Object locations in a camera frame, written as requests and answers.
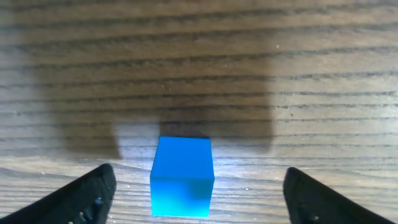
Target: blue cube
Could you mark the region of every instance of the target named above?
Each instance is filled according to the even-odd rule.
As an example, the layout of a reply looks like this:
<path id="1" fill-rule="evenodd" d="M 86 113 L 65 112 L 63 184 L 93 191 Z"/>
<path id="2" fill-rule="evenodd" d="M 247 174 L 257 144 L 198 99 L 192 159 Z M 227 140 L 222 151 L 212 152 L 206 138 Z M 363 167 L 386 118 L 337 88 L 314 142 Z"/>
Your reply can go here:
<path id="1" fill-rule="evenodd" d="M 161 136 L 150 173 L 152 215 L 207 217 L 214 179 L 209 139 Z"/>

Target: wooden surface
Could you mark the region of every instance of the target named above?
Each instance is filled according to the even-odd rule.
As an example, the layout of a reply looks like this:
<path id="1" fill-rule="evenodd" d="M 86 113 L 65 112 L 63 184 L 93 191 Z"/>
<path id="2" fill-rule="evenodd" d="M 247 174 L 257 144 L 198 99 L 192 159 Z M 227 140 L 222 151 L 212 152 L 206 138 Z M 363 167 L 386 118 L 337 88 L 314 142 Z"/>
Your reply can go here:
<path id="1" fill-rule="evenodd" d="M 288 223 L 295 166 L 398 222 L 398 4 L 0 1 L 0 216 L 110 162 L 109 223 Z M 206 219 L 150 215 L 160 134 L 209 136 Z"/>

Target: cube front face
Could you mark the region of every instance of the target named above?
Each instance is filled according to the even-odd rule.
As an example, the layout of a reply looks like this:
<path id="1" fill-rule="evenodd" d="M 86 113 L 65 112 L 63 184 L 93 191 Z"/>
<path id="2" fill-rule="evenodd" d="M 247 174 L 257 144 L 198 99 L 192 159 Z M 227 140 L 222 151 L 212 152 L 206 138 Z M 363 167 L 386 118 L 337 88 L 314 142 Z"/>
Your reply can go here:
<path id="1" fill-rule="evenodd" d="M 207 217 L 214 179 L 209 139 L 160 137 L 150 174 L 152 215 Z"/>

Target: wood grain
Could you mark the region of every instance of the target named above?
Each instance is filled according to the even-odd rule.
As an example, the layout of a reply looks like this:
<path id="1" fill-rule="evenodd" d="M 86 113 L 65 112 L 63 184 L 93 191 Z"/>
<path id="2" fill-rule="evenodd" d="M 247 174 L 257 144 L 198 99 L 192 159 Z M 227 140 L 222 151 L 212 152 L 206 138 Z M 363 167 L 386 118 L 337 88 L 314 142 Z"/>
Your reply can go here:
<path id="1" fill-rule="evenodd" d="M 0 2 L 0 216 L 110 162 L 109 223 L 289 223 L 298 167 L 398 222 L 398 4 Z M 160 134 L 207 136 L 206 219 L 150 215 Z"/>

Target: cube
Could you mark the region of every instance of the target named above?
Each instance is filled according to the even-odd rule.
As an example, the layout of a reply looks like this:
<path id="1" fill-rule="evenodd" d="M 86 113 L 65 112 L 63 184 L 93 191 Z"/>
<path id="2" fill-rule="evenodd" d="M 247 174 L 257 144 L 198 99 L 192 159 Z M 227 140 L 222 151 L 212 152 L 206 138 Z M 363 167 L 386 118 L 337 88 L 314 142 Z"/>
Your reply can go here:
<path id="1" fill-rule="evenodd" d="M 152 215 L 207 217 L 214 180 L 209 139 L 161 136 L 150 173 Z"/>

